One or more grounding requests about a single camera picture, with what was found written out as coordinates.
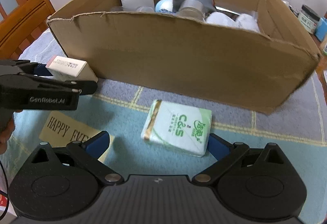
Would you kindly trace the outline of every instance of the human hand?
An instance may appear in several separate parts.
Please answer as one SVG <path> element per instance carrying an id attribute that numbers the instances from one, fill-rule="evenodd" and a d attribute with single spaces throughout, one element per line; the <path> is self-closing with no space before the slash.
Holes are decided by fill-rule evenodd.
<path id="1" fill-rule="evenodd" d="M 7 150 L 7 142 L 15 130 L 15 124 L 13 118 L 10 119 L 7 128 L 0 134 L 0 155 L 2 155 Z"/>

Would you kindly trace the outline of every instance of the chair backrest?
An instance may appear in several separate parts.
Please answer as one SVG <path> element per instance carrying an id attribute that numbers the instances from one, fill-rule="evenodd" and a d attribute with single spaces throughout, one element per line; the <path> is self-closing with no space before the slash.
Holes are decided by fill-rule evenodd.
<path id="1" fill-rule="evenodd" d="M 12 12 L 0 23 L 0 59 L 9 59 L 15 53 L 20 55 L 19 45 L 25 39 L 32 43 L 33 30 L 54 12 L 50 0 L 28 0 Z"/>

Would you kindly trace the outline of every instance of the blue container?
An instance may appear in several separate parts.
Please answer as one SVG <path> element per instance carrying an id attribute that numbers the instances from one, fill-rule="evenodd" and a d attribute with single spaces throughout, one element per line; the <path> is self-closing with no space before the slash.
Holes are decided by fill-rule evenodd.
<path id="1" fill-rule="evenodd" d="M 320 42 L 322 42 L 327 34 L 327 19 L 320 18 L 320 21 L 317 25 L 316 37 Z"/>

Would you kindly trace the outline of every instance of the green and white tissue pack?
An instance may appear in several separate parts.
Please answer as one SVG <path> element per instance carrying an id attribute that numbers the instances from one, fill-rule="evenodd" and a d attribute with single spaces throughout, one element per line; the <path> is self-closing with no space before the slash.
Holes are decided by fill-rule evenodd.
<path id="1" fill-rule="evenodd" d="M 154 100 L 141 138 L 201 157 L 207 149 L 211 117 L 211 110 Z"/>

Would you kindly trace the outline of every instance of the jar lid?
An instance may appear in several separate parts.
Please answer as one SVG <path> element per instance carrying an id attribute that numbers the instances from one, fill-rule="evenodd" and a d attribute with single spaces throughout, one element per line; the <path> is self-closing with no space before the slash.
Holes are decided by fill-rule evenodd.
<path id="1" fill-rule="evenodd" d="M 313 10 L 311 9 L 309 6 L 307 5 L 302 5 L 302 10 L 308 14 L 312 19 L 316 20 L 317 22 L 319 22 L 320 17 L 319 15 Z"/>

